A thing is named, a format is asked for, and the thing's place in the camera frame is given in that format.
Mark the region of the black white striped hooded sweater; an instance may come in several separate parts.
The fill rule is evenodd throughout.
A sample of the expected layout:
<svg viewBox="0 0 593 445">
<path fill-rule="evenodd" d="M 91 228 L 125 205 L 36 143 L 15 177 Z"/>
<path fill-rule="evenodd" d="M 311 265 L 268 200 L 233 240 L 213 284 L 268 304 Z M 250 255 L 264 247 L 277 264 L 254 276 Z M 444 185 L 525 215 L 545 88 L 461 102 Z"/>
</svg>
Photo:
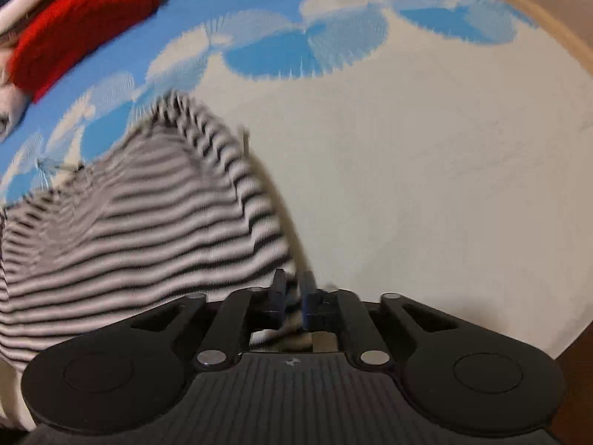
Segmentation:
<svg viewBox="0 0 593 445">
<path fill-rule="evenodd" d="M 180 296 L 294 270 L 274 204 L 229 128 L 169 92 L 103 157 L 1 211 L 1 357 L 37 354 Z"/>
</svg>

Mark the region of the blue patterned bed sheet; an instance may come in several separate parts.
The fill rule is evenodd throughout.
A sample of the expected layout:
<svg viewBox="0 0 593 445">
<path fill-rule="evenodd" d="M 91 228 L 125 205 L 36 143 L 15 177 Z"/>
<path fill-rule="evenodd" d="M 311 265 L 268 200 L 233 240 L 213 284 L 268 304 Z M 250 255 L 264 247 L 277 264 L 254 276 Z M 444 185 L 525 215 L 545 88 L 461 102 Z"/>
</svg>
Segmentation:
<svg viewBox="0 0 593 445">
<path fill-rule="evenodd" d="M 504 0 L 161 0 L 1 142 L 1 211 L 169 92 L 225 123 L 295 272 L 558 357 L 592 313 L 592 76 Z M 33 423 L 1 357 L 1 423 Z"/>
</svg>

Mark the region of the white folded quilt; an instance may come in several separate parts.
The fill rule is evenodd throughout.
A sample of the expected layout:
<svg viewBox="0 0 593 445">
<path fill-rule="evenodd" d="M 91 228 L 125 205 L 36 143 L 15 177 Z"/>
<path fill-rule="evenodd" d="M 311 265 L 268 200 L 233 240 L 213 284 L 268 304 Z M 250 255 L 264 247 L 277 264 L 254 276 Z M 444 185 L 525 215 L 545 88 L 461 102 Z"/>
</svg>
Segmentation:
<svg viewBox="0 0 593 445">
<path fill-rule="evenodd" d="M 0 141 L 4 142 L 21 121 L 29 96 L 10 82 L 6 69 L 1 70 Z"/>
</svg>

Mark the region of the red folded blanket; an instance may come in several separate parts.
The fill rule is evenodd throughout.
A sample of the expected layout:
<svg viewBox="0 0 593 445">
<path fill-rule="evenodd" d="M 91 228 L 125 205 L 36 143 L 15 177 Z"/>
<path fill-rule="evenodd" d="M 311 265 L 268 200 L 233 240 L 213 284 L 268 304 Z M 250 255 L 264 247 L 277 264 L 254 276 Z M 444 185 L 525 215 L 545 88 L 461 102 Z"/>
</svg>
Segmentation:
<svg viewBox="0 0 593 445">
<path fill-rule="evenodd" d="M 54 0 L 21 34 L 10 80 L 42 98 L 82 58 L 151 16 L 161 0 Z"/>
</svg>

